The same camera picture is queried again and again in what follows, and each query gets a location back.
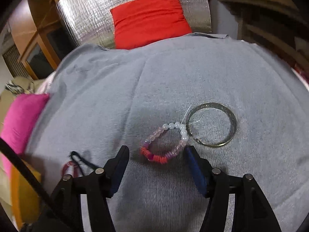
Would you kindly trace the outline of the grey blanket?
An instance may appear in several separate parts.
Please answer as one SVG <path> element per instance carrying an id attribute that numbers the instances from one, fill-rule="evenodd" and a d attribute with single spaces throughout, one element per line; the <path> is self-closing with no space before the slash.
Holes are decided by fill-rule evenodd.
<path id="1" fill-rule="evenodd" d="M 227 174 L 254 176 L 283 231 L 308 214 L 308 90 L 290 67 L 256 44 L 187 35 L 132 50 L 86 44 L 62 61 L 27 145 L 52 192 L 69 153 L 103 166 L 122 145 L 130 161 L 108 200 L 117 231 L 198 231 L 207 200 L 182 155 L 166 165 L 140 146 L 188 109 L 221 103 L 236 116 L 230 143 L 195 144 Z"/>

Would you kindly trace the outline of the pink pillow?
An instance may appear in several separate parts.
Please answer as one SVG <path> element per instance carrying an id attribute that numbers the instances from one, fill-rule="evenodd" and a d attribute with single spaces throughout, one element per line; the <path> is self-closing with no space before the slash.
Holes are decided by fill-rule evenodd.
<path id="1" fill-rule="evenodd" d="M 11 103 L 4 118 L 1 138 L 17 155 L 24 154 L 34 126 L 50 95 L 20 94 Z"/>

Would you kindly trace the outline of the striped cloth on sofa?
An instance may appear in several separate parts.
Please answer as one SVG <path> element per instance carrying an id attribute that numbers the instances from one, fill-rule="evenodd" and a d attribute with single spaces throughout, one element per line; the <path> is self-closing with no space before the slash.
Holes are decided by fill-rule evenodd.
<path id="1" fill-rule="evenodd" d="M 8 81 L 5 84 L 5 90 L 9 91 L 13 95 L 19 95 L 19 94 L 31 94 L 33 93 L 32 89 L 24 89 L 20 85 L 15 84 L 13 81 Z"/>

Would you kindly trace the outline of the wooden cabinet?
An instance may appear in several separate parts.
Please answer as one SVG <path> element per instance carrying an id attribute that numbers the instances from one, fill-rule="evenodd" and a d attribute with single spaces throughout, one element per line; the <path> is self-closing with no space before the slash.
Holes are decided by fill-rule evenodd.
<path id="1" fill-rule="evenodd" d="M 48 77 L 75 45 L 59 16 L 59 0 L 21 0 L 8 19 L 18 61 L 34 80 Z"/>

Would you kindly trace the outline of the wooden shelf unit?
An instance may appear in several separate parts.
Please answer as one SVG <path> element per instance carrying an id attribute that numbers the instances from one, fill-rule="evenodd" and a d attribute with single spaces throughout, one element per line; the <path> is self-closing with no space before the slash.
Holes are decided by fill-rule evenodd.
<path id="1" fill-rule="evenodd" d="M 237 18 L 237 38 L 257 43 L 308 77 L 308 19 L 293 0 L 219 0 Z"/>

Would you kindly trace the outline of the red cushion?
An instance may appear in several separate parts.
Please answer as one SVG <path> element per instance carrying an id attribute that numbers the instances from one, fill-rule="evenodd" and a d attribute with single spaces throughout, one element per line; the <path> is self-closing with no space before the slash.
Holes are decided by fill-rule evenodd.
<path id="1" fill-rule="evenodd" d="M 110 10 L 117 49 L 134 49 L 192 32 L 180 0 L 133 0 Z"/>

